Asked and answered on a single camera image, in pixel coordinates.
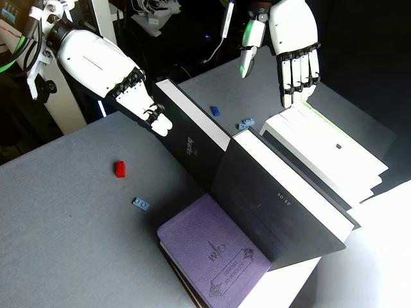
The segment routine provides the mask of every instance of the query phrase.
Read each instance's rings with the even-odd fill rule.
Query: green cable
[[[17,52],[17,50],[19,50],[19,48],[24,44],[24,41],[26,40],[26,37],[24,35],[21,36],[19,42],[17,43],[17,46],[14,49],[14,52]],[[13,64],[14,64],[15,60],[10,62],[9,64],[6,64],[2,67],[0,67],[0,73],[6,71],[7,69],[9,69]]]

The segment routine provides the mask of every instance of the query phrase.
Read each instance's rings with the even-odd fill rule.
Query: gray table
[[[155,228],[202,193],[120,113],[1,166],[0,307],[192,307]]]
[[[259,132],[269,117],[283,110],[277,62],[268,47],[258,51],[252,72],[243,80],[239,67],[240,59],[235,59],[179,85],[208,114],[212,114],[210,106],[218,106],[221,116],[216,120],[231,135],[238,133],[237,123],[250,117],[256,120],[253,127]],[[323,83],[308,102],[379,159],[396,138],[395,133]]]

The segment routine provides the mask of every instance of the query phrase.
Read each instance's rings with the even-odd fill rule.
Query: purple leather journal
[[[233,308],[271,267],[270,261],[205,194],[157,235],[175,265],[212,308]]]

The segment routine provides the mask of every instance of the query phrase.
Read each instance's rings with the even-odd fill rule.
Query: white robotic hand
[[[269,25],[277,54],[281,103],[288,108],[307,100],[319,82],[317,24],[305,1],[282,0],[271,7]]]
[[[240,74],[245,78],[261,47],[268,21],[275,53],[281,91],[281,104],[288,108],[305,101],[320,80],[317,49],[320,47],[314,16],[304,0],[282,0],[256,13],[243,37]]]
[[[47,46],[66,72],[91,92],[161,136],[171,130],[164,107],[147,94],[144,72],[115,44],[62,19],[50,31]]]

